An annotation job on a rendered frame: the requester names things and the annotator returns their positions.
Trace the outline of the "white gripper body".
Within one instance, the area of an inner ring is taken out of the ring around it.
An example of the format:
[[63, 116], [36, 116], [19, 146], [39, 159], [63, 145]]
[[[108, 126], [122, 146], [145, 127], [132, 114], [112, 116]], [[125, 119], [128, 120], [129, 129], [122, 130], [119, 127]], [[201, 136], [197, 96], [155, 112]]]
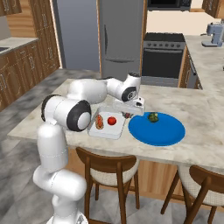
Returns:
[[136, 98], [126, 102], [114, 99], [113, 108], [123, 113], [142, 116], [144, 114], [144, 98]]

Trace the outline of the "green vegetable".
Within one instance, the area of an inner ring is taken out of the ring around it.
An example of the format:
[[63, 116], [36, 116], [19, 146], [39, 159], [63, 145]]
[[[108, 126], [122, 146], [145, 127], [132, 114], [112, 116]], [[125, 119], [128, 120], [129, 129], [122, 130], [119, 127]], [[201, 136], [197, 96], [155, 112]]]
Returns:
[[148, 115], [148, 120], [151, 123], [156, 123], [158, 121], [158, 114], [156, 112], [150, 112]]

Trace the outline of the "large blue plate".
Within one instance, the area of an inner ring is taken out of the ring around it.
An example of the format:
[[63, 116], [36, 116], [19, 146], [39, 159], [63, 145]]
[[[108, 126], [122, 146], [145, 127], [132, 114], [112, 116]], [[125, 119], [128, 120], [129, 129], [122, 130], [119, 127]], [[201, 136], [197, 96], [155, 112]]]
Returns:
[[129, 121], [129, 133], [142, 143], [153, 146], [168, 146], [181, 141], [186, 134], [185, 126], [171, 115], [157, 113], [157, 122], [151, 122], [149, 115], [135, 115]]

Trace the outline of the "hot dog in bun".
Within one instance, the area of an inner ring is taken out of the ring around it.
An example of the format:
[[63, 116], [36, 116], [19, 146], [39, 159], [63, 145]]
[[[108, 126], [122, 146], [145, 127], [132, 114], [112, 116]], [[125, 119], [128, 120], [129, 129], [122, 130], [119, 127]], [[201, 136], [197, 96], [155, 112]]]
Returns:
[[103, 129], [103, 118], [101, 115], [97, 115], [95, 118], [95, 127], [98, 130], [102, 130]]

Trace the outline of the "wooden stool with cream cushion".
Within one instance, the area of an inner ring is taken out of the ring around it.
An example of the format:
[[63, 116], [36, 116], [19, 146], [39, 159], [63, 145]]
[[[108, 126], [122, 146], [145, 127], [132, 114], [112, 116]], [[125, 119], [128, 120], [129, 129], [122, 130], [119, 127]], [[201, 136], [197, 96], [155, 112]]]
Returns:
[[99, 186], [114, 187], [118, 190], [121, 223], [126, 221], [126, 199], [129, 191], [135, 193], [136, 209], [140, 208], [138, 166], [139, 160], [135, 156], [106, 157], [76, 148], [77, 155], [85, 165], [85, 180], [87, 191], [85, 194], [85, 215], [89, 220], [90, 193], [95, 185], [95, 199], [99, 199]]
[[171, 199], [185, 202], [184, 224], [193, 224], [202, 205], [211, 207], [207, 224], [212, 224], [217, 207], [224, 207], [224, 173], [219, 174], [197, 165], [179, 166], [161, 214], [165, 213]]

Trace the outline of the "black oven with hob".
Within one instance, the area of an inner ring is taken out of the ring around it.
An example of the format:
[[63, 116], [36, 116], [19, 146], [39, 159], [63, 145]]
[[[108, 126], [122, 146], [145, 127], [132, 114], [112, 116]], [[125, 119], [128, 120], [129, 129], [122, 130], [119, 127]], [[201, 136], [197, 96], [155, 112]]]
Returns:
[[147, 32], [143, 40], [142, 76], [177, 79], [185, 46], [182, 33]]

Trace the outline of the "wooden counter cupboards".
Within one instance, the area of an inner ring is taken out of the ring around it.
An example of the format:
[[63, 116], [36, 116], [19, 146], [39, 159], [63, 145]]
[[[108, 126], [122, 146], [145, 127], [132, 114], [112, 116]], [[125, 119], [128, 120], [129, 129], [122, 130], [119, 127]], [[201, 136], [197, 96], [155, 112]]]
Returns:
[[183, 51], [183, 57], [178, 77], [178, 87], [203, 89], [187, 46], [185, 46], [185, 49]]

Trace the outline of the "grey fridge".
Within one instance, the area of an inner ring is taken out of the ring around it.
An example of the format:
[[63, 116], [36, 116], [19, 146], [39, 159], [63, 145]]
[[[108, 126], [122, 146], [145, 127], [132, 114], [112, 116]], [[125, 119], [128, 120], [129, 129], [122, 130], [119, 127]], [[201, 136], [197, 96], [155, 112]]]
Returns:
[[103, 78], [139, 71], [143, 14], [144, 0], [99, 0]]

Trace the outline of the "wooden kitchen island base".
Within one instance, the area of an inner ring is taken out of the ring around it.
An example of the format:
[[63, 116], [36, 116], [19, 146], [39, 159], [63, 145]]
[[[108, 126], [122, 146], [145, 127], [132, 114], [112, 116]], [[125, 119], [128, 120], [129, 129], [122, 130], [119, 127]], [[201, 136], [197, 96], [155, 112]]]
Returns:
[[215, 172], [224, 172], [223, 146], [192, 146], [182, 143], [168, 147], [149, 146], [143, 143], [136, 145], [80, 143], [79, 146], [105, 156], [135, 155], [141, 160], [138, 170], [140, 195], [154, 199], [165, 198], [178, 165], [198, 165]]

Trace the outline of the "wooden cupboard run with drawers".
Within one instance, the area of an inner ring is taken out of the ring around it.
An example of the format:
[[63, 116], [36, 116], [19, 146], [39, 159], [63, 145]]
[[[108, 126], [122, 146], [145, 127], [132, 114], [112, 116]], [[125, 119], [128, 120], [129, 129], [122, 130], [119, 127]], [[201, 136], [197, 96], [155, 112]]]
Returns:
[[0, 111], [60, 67], [50, 0], [0, 17]]

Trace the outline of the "black microwave oven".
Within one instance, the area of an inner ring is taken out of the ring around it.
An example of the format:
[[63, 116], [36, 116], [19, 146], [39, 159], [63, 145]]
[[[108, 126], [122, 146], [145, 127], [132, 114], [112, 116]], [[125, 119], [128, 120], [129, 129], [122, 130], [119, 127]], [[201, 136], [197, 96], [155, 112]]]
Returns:
[[189, 11], [192, 0], [148, 0], [149, 11]]

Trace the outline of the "wooden wall cupboard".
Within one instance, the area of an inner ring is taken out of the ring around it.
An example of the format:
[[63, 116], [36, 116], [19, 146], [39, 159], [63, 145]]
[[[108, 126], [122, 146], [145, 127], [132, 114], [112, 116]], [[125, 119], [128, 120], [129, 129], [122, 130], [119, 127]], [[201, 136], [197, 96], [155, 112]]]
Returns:
[[0, 0], [0, 17], [21, 13], [19, 0]]
[[203, 0], [202, 9], [213, 18], [224, 18], [224, 0]]

